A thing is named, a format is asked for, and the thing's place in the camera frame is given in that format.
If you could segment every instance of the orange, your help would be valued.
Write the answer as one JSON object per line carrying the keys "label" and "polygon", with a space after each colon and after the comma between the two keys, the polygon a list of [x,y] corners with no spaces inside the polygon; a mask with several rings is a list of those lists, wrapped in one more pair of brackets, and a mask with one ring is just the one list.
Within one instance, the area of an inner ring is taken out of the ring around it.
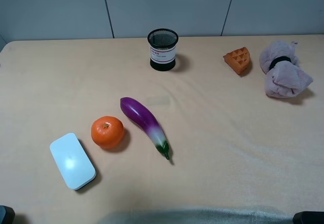
{"label": "orange", "polygon": [[119,144],[124,136],[123,123],[112,116],[97,119],[91,127],[92,140],[100,147],[110,149]]}

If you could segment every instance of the black mesh pen holder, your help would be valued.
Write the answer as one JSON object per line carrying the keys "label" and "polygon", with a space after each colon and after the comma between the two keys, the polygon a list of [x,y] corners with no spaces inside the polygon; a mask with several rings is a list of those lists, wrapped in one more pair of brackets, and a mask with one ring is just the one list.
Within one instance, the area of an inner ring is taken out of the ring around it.
{"label": "black mesh pen holder", "polygon": [[176,45],[179,37],[175,31],[159,28],[150,32],[150,65],[158,71],[169,71],[176,65]]}

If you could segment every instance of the white label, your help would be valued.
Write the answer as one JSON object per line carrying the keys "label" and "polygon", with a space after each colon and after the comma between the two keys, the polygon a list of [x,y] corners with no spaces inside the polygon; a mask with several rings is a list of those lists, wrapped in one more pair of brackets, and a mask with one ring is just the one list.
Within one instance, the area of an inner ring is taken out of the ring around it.
{"label": "white label", "polygon": [[176,46],[168,50],[159,50],[151,46],[151,59],[159,64],[170,63],[176,57]]}

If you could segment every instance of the crumpled towel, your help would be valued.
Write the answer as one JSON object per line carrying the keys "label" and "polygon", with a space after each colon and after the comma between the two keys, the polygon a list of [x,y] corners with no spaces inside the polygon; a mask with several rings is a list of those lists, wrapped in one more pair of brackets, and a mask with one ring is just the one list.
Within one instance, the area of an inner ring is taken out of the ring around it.
{"label": "crumpled towel", "polygon": [[[284,41],[275,41],[261,53],[260,66],[266,73],[265,92],[268,96],[295,97],[313,82],[313,78],[298,66],[298,58],[295,56],[296,44],[295,42],[287,44]],[[273,67],[273,60],[279,57],[288,58],[287,60],[283,58]]]}

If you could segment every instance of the gray wall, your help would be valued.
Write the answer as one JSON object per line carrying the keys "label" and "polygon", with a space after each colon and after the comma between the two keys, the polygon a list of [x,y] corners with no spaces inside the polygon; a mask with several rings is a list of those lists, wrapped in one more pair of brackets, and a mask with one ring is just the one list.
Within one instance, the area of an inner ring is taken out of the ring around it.
{"label": "gray wall", "polygon": [[324,0],[232,0],[223,35],[324,33]]}
{"label": "gray wall", "polygon": [[115,37],[145,37],[156,28],[181,36],[220,35],[230,0],[107,0]]}
{"label": "gray wall", "polygon": [[324,33],[324,0],[0,0],[0,34],[25,39]]}
{"label": "gray wall", "polygon": [[6,42],[112,37],[104,0],[0,0],[0,34]]}
{"label": "gray wall", "polygon": [[2,39],[2,37],[0,35],[0,52],[5,47],[5,45],[6,45],[6,42]]}

